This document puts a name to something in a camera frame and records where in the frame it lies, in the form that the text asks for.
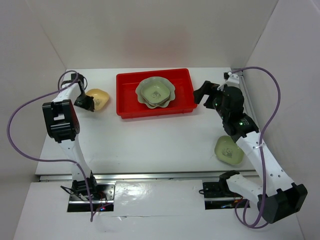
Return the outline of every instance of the light green bowl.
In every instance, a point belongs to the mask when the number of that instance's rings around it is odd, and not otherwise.
[[[175,100],[175,86],[161,76],[148,77],[140,82],[135,89],[138,102],[148,108],[166,108],[170,101]]]
[[[228,164],[240,164],[244,158],[244,151],[234,143],[230,136],[221,136],[216,142],[214,153],[216,157]]]
[[[170,90],[160,81],[151,81],[143,86],[141,95],[151,106],[157,106],[168,100]]]

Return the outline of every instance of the red tray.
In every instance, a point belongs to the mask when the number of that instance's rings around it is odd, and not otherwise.
[[[175,86],[175,100],[167,107],[150,109],[138,102],[136,88],[142,80],[150,77],[166,78]],[[116,76],[116,113],[123,119],[191,113],[197,107],[193,92],[190,74],[186,68],[121,73]]]

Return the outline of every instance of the white tabletop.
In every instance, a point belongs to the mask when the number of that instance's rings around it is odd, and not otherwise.
[[[79,69],[88,79],[87,90],[98,88],[110,95],[102,112],[75,107],[80,123],[79,141],[84,158],[94,174],[167,173],[254,170],[244,157],[237,166],[217,159],[219,137],[226,135],[215,110],[201,103],[192,113],[121,119],[116,113],[116,75],[164,68]],[[230,68],[188,68],[196,90],[204,81],[221,84]],[[46,137],[43,159],[65,159],[59,145]],[[70,174],[69,163],[39,162],[37,175]]]
[[[31,183],[14,240],[304,239],[295,214],[253,230],[238,221],[234,209],[205,210],[200,180],[117,182],[114,211],[96,214],[93,222],[89,212],[67,212],[69,195],[60,185],[70,184]],[[248,224],[257,215],[256,207],[249,208]]]

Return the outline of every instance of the white backdrop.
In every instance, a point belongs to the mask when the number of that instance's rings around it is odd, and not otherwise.
[[[265,141],[295,182],[308,190],[298,213],[306,240],[320,234],[319,23],[320,11],[312,0],[280,0],[247,63],[271,71],[280,85],[282,102]],[[275,108],[276,87],[257,70],[246,71],[245,79],[263,126]]]
[[[37,18],[23,0],[0,1],[0,233],[13,238],[37,163],[10,146],[9,116],[22,103],[56,89],[65,71]],[[18,146],[40,156],[46,136],[41,102],[18,113],[12,134]]]
[[[239,67],[277,0],[26,0],[67,69]]]

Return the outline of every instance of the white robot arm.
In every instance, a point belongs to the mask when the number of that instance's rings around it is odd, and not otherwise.
[[[90,192],[95,193],[97,182],[88,167],[79,145],[78,134],[80,132],[79,121],[74,105],[86,110],[94,110],[93,98],[87,96],[84,91],[84,77],[79,74],[78,82],[71,85],[76,74],[71,74],[71,80],[64,81],[58,96],[51,102],[42,105],[42,111],[48,135],[59,144],[68,159],[77,162],[83,169],[87,178]],[[84,176],[76,164],[71,166],[72,190],[77,195],[87,195]]]
[[[199,104],[208,95],[204,106],[214,109],[222,119],[225,132],[244,151],[259,177],[263,179],[261,148],[266,171],[266,196],[262,217],[274,223],[300,210],[308,192],[303,184],[296,185],[278,164],[264,141],[259,145],[260,132],[251,117],[244,113],[244,97],[239,86],[239,76],[225,73],[226,82],[218,85],[205,81],[193,92],[194,102]],[[233,170],[220,176],[219,185],[224,192],[237,193],[260,209],[263,187],[244,178]]]

